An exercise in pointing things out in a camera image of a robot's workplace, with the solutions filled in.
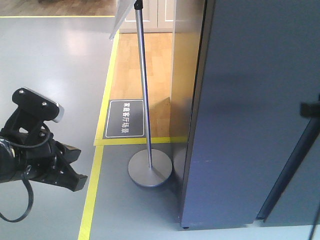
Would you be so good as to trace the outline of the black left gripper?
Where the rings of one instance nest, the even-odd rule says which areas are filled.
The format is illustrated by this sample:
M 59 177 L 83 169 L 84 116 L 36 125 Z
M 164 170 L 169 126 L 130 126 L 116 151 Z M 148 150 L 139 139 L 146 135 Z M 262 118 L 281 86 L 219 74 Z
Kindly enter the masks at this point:
M 88 176 L 76 173 L 70 165 L 78 160 L 81 150 L 54 140 L 53 136 L 45 129 L 32 140 L 28 133 L 18 133 L 14 142 L 22 147 L 18 148 L 14 179 L 62 185 L 73 192 L 82 190 Z

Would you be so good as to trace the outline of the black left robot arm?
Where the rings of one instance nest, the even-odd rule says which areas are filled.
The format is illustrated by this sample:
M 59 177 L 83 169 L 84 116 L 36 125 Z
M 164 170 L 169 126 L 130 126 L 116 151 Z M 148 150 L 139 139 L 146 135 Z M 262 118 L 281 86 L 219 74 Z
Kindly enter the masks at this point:
M 71 163 L 78 160 L 81 150 L 53 139 L 38 147 L 12 145 L 6 137 L 0 138 L 0 182 L 22 180 L 63 187 L 73 192 L 82 190 L 88 176 L 78 174 Z

